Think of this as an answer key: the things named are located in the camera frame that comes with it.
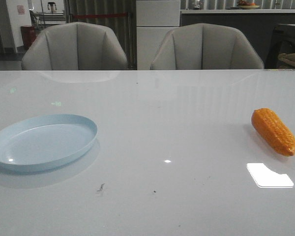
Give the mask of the light blue round plate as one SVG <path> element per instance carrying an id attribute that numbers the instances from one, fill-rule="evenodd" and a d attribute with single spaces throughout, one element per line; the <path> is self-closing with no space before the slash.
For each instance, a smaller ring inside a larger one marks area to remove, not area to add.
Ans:
<path id="1" fill-rule="evenodd" d="M 29 118 L 0 131 L 0 166 L 16 172 L 58 168 L 87 153 L 96 135 L 96 123 L 83 116 Z"/>

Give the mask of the orange plastic corn cob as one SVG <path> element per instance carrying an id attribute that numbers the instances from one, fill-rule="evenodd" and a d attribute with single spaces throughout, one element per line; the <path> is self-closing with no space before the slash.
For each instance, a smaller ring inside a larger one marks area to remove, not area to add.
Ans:
<path id="1" fill-rule="evenodd" d="M 255 110 L 251 116 L 251 123 L 276 153 L 283 156 L 295 155 L 295 136 L 273 110 Z"/>

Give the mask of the right grey upholstered chair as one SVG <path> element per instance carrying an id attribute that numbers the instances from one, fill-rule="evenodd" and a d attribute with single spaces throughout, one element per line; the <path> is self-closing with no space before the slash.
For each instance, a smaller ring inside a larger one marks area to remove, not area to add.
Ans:
<path id="1" fill-rule="evenodd" d="M 169 31 L 151 70 L 263 69 L 264 63 L 238 29 L 198 23 Z"/>

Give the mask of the grey upholstered chair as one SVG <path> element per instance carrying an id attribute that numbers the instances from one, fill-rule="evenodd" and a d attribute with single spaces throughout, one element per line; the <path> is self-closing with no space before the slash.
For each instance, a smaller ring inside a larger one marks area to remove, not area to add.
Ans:
<path id="1" fill-rule="evenodd" d="M 24 54 L 23 70 L 126 70 L 127 57 L 114 31 L 73 22 L 44 29 Z"/>
<path id="2" fill-rule="evenodd" d="M 263 69 L 264 63 L 238 29 L 198 23 L 169 31 L 151 70 Z"/>

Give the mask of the white cabinet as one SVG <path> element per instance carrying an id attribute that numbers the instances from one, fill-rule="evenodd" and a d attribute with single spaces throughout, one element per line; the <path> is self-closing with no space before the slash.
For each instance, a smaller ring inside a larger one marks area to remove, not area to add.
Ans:
<path id="1" fill-rule="evenodd" d="M 164 36 L 179 27 L 179 0 L 137 0 L 137 69 L 148 70 Z"/>

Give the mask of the left grey upholstered chair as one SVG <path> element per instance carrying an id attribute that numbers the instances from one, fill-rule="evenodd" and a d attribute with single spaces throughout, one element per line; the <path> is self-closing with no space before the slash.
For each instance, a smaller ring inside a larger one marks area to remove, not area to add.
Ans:
<path id="1" fill-rule="evenodd" d="M 44 29 L 24 54 L 23 70 L 126 70 L 127 57 L 114 31 L 73 22 Z"/>

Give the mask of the red barrier belt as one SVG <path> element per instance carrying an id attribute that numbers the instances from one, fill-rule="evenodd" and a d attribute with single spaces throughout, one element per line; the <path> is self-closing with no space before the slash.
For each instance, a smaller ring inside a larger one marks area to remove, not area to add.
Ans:
<path id="1" fill-rule="evenodd" d="M 72 15 L 75 19 L 99 19 L 99 18 L 118 18 L 127 17 L 128 12 L 113 13 L 113 14 L 95 14 L 95 15 Z"/>

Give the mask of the dark grey counter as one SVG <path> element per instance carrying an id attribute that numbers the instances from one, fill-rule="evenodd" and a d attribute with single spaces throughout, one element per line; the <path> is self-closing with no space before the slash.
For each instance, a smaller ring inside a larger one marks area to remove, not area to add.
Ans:
<path id="1" fill-rule="evenodd" d="M 243 32 L 264 64 L 277 24 L 295 24 L 295 9 L 182 10 L 180 25 L 223 25 Z"/>

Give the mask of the red bin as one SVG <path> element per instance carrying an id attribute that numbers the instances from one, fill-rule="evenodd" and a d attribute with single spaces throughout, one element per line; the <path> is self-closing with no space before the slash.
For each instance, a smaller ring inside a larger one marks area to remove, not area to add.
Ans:
<path id="1" fill-rule="evenodd" d="M 21 35 L 24 44 L 24 48 L 27 50 L 35 41 L 35 27 L 34 26 L 21 26 Z"/>

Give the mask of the fruit bowl on counter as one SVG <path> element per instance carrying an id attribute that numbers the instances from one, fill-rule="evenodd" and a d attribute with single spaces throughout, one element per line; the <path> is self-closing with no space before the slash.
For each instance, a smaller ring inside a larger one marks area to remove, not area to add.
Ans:
<path id="1" fill-rule="evenodd" d="M 250 10 L 250 9 L 257 9 L 260 7 L 260 5 L 257 5 L 254 2 L 249 2 L 247 0 L 239 0 L 237 2 L 237 7 L 239 7 L 240 9 Z"/>

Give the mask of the dark side chair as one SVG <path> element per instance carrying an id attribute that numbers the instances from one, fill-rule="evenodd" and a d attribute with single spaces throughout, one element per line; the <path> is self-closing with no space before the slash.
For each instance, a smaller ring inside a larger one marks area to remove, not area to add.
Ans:
<path id="1" fill-rule="evenodd" d="M 282 64 L 278 56 L 282 53 L 295 53 L 295 24 L 277 24 L 274 27 L 265 68 L 278 68 Z"/>

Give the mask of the pink wall notice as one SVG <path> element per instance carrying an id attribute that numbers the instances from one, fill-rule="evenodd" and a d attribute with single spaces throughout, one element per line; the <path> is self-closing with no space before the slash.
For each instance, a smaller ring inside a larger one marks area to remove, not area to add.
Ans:
<path id="1" fill-rule="evenodd" d="M 25 14 L 25 8 L 23 5 L 17 5 L 17 11 L 18 15 L 24 15 Z"/>

